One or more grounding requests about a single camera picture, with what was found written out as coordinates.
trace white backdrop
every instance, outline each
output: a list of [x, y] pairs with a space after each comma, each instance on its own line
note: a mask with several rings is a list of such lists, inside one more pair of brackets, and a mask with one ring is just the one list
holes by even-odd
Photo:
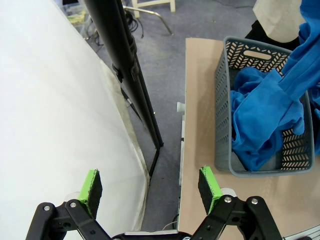
[[101, 226], [138, 229], [148, 179], [110, 69], [51, 0], [2, 1], [0, 29], [0, 238], [25, 239], [37, 205], [59, 206], [89, 169], [100, 170]]

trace wooden table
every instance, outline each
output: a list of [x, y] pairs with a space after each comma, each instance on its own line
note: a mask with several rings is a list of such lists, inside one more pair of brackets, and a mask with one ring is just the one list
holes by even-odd
[[[198, 191], [199, 168], [207, 165], [221, 188], [232, 188], [241, 200], [261, 196], [282, 236], [320, 224], [320, 160], [311, 173], [281, 177], [235, 177], [215, 169], [214, 73], [223, 42], [186, 39], [185, 137], [178, 229], [193, 234], [206, 216]], [[237, 227], [226, 227], [220, 239], [242, 239]]]

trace gray laundry basket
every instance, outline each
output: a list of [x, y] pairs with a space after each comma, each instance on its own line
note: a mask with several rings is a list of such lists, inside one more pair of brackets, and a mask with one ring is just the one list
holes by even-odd
[[308, 93], [300, 99], [304, 110], [304, 134], [282, 132], [284, 145], [259, 171], [247, 171], [232, 151], [230, 90], [238, 72], [255, 67], [280, 74], [291, 51], [259, 41], [227, 36], [215, 71], [215, 167], [238, 177], [283, 176], [309, 172], [314, 164], [314, 137]]

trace concrete floor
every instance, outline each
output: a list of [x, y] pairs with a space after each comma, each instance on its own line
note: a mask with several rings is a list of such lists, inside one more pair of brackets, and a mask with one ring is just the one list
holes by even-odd
[[[162, 230], [178, 212], [182, 115], [176, 112], [176, 105], [177, 102], [185, 102], [186, 38], [243, 38], [256, 20], [252, 11], [254, 3], [255, 0], [176, 0], [175, 13], [170, 12], [169, 4], [148, 7], [148, 10], [158, 12], [165, 18], [174, 32], [173, 36], [168, 34], [156, 16], [140, 14], [144, 38], [141, 38], [141, 27], [133, 35], [164, 141], [150, 182], [143, 231]], [[104, 47], [97, 54], [111, 67]], [[131, 109], [129, 111], [146, 164], [150, 168], [155, 148], [140, 120]]]

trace blue cloth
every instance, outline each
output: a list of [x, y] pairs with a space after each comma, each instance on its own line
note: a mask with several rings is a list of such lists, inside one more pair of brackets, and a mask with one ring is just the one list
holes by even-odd
[[[282, 73], [262, 73], [248, 67], [239, 72], [231, 91], [232, 149], [249, 171], [259, 170], [283, 147], [282, 130], [304, 132], [299, 98], [311, 88], [320, 120], [320, 0], [302, 0], [306, 23], [300, 26], [301, 45], [289, 56]], [[320, 153], [320, 131], [315, 148]]]

